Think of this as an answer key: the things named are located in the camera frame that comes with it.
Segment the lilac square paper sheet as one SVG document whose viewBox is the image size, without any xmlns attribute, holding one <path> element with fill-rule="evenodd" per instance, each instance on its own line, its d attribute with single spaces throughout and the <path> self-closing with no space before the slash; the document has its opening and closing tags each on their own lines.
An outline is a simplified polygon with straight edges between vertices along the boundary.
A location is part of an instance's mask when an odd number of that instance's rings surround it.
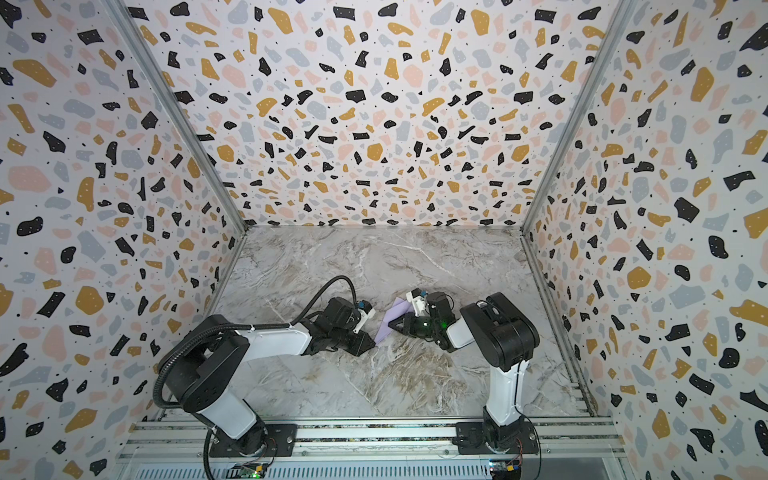
<svg viewBox="0 0 768 480">
<path fill-rule="evenodd" d="M 375 343 L 377 345 L 381 344 L 393 332 L 393 329 L 389 326 L 390 322 L 412 311 L 413 307 L 408 301 L 397 297 L 382 318 L 379 330 L 374 339 Z"/>
</svg>

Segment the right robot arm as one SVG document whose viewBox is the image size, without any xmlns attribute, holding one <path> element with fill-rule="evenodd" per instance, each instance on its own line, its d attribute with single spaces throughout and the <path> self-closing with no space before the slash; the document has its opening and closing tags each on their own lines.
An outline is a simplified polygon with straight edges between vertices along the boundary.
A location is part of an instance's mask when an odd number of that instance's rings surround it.
<svg viewBox="0 0 768 480">
<path fill-rule="evenodd" d="M 402 335 L 433 342 L 453 352 L 476 345 L 490 368 L 484 406 L 485 430 L 500 437 L 523 420 L 522 386 L 534 350 L 536 326 L 503 293 L 497 292 L 454 312 L 453 298 L 442 291 L 414 289 L 406 311 L 387 326 Z"/>
</svg>

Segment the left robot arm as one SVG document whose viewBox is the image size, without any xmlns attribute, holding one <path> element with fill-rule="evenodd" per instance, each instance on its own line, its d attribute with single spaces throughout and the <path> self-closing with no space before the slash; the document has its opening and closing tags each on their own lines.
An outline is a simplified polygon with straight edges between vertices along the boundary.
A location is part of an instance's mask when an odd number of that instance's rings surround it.
<svg viewBox="0 0 768 480">
<path fill-rule="evenodd" d="M 359 357 L 375 347 L 362 330 L 375 314 L 368 301 L 329 300 L 295 324 L 236 324 L 215 314 L 165 355 L 158 366 L 153 401 L 181 409 L 233 441 L 260 436 L 261 418 L 237 397 L 230 382 L 244 364 L 277 356 L 313 356 L 343 350 Z"/>
</svg>

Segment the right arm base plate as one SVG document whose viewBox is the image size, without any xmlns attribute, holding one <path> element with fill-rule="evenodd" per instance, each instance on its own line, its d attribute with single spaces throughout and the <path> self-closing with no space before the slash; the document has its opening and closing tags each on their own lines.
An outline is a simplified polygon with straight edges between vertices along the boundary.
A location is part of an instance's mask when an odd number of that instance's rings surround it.
<svg viewBox="0 0 768 480">
<path fill-rule="evenodd" d="M 534 428 L 523 419 L 505 426 L 498 426 L 492 420 L 460 422 L 455 429 L 452 444 L 461 455 L 537 454 L 540 450 Z"/>
</svg>

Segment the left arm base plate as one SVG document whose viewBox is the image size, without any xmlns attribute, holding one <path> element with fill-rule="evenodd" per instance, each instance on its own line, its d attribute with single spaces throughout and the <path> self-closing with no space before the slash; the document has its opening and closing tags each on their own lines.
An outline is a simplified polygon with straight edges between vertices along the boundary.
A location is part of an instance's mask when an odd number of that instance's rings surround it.
<svg viewBox="0 0 768 480">
<path fill-rule="evenodd" d="M 257 423 L 238 440 L 225 433 L 216 433 L 217 439 L 209 449 L 212 458 L 270 459 L 290 457 L 297 438 L 298 426 L 290 423 Z"/>
</svg>

